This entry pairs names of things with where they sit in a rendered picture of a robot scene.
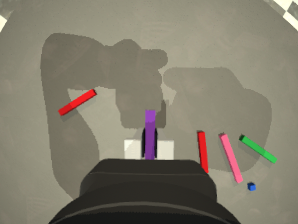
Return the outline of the pink rod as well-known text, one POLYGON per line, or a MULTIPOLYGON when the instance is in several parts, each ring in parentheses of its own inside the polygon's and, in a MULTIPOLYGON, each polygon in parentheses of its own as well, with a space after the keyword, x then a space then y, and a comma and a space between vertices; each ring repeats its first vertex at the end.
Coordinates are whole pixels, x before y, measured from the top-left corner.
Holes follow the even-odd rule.
POLYGON ((241 173, 239 171, 239 168, 238 168, 235 156, 233 154, 231 145, 229 143, 227 134, 221 134, 221 135, 219 135, 219 138, 221 140, 222 146, 223 146, 225 154, 227 156, 227 159, 228 159, 229 165, 231 167, 234 179, 237 183, 239 183, 239 182, 243 181, 243 179, 242 179, 241 173))

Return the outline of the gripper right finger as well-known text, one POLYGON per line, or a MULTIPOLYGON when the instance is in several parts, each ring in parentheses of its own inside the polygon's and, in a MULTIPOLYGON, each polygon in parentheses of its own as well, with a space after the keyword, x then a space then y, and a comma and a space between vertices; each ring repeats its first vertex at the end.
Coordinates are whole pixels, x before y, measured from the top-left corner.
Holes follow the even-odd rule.
POLYGON ((166 138, 162 128, 155 128, 154 150, 157 160, 174 160, 174 140, 166 138))

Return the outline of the purple rod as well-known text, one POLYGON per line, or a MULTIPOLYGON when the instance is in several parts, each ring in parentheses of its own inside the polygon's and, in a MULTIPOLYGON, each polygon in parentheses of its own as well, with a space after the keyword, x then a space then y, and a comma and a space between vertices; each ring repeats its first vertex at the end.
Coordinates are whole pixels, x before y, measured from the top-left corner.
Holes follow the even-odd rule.
POLYGON ((155 159, 155 110, 145 110, 145 159, 155 159))

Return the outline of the green rod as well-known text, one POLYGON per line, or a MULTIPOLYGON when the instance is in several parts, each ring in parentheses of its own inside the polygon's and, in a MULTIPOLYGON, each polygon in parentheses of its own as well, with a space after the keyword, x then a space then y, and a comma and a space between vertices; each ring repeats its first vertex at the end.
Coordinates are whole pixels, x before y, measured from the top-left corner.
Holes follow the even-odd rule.
POLYGON ((249 146, 250 148, 252 148, 257 153, 259 153, 260 155, 262 155, 263 157, 265 157, 270 162, 272 162, 272 163, 275 164, 275 162, 277 161, 277 158, 276 157, 274 157, 273 155, 271 155, 269 152, 267 152, 266 150, 264 150, 263 148, 261 148, 259 145, 257 145, 256 143, 254 143, 252 140, 250 140, 246 136, 242 135, 239 140, 241 142, 243 142, 244 144, 246 144, 247 146, 249 146))

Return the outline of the red rod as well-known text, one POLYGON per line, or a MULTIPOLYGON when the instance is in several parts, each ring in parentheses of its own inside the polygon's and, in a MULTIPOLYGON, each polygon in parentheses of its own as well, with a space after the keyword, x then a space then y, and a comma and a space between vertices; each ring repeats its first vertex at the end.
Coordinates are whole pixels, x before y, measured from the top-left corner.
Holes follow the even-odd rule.
POLYGON ((207 150, 206 150, 206 140, 205 132, 197 132, 198 145, 199 145, 199 155, 200 155, 200 165, 208 173, 208 161, 207 161, 207 150))
POLYGON ((66 106, 64 106, 63 108, 61 108, 60 110, 58 110, 58 112, 60 113, 61 116, 62 115, 65 115, 68 112, 70 112, 71 110, 73 110, 76 107, 78 107, 79 105, 81 105, 84 102, 86 102, 87 100, 91 99, 95 95, 97 95, 96 92, 95 92, 95 90, 94 89, 91 89, 88 92, 86 92, 85 94, 83 94, 80 97, 78 97, 77 99, 75 99, 74 101, 72 101, 69 104, 67 104, 66 106))

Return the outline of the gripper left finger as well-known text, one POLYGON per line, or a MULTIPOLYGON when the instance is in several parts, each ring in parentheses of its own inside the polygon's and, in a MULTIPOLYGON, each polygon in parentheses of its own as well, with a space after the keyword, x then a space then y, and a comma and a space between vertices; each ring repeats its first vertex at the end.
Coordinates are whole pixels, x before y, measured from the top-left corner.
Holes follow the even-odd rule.
POLYGON ((125 159, 142 159, 145 155, 145 128, 138 128, 133 138, 124 140, 125 159))

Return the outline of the small blue cube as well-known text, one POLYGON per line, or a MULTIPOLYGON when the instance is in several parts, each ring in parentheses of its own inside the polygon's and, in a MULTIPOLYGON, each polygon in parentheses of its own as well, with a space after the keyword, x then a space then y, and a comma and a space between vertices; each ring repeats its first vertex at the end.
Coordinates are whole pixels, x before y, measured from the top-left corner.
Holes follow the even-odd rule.
POLYGON ((256 190, 256 185, 254 183, 248 183, 248 189, 250 191, 256 190))

